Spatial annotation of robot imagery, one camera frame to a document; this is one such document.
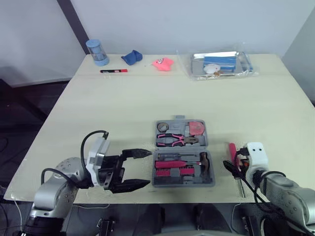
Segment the blue cup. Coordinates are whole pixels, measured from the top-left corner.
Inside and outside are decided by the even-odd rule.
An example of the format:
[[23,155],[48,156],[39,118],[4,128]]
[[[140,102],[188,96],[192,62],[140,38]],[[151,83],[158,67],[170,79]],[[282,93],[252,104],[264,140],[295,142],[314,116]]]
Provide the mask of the blue cup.
[[90,39],[86,41],[85,44],[87,45],[96,65],[103,66],[109,63],[109,58],[104,52],[98,39]]

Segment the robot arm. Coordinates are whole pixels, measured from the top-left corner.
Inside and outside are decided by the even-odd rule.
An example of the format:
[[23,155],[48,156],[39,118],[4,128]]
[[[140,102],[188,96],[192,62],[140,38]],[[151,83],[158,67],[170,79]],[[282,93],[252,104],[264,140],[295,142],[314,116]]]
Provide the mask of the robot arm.
[[35,194],[29,218],[23,228],[22,236],[56,236],[61,233],[63,221],[71,210],[79,188],[102,186],[104,190],[113,193],[131,192],[150,183],[149,180],[128,179],[122,182],[125,169],[123,162],[129,158],[143,158],[151,155],[144,149],[123,150],[122,155],[105,156],[109,141],[99,137],[89,152],[86,175],[82,160],[78,157],[68,158],[57,165],[55,169],[45,171],[60,171],[70,179],[65,179],[56,171]]
[[315,191],[300,187],[282,173],[269,171],[262,143],[247,143],[235,158],[238,154],[243,158],[235,159],[234,164],[224,161],[224,166],[234,176],[239,175],[252,190],[259,188],[273,205],[281,208],[289,226],[314,235]]

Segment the blue object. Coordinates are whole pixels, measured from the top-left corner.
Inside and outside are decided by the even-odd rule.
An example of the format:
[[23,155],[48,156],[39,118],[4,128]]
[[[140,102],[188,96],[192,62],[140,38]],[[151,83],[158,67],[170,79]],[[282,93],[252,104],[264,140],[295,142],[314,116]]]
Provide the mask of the blue object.
[[236,56],[232,57],[205,57],[203,65],[218,64],[221,70],[235,70],[236,68]]
[[133,65],[137,61],[142,60],[142,54],[139,53],[136,50],[132,50],[131,53],[127,54],[126,56],[122,56],[122,59],[128,64],[128,65]]
[[109,58],[104,52],[98,39],[90,39],[86,41],[85,44],[87,45],[96,65],[103,66],[109,63]]

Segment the white wall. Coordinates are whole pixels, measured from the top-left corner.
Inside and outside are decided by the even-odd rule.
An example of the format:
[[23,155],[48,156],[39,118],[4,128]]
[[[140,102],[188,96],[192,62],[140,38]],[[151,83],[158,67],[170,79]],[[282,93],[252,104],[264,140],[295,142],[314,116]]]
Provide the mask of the white wall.
[[84,56],[56,0],[0,1],[0,78],[7,83],[70,78]]
[[172,54],[245,42],[283,56],[314,0],[72,0],[89,38],[109,53]]
[[315,8],[283,57],[283,62],[315,103]]

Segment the tool kit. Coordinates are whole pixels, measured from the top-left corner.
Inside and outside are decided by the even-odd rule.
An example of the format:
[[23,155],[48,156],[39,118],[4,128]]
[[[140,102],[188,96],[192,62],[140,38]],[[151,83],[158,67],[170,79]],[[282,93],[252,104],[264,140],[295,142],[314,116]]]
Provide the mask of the tool kit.
[[156,146],[153,154],[154,187],[192,187],[215,185],[207,131],[203,120],[185,119],[156,123]]

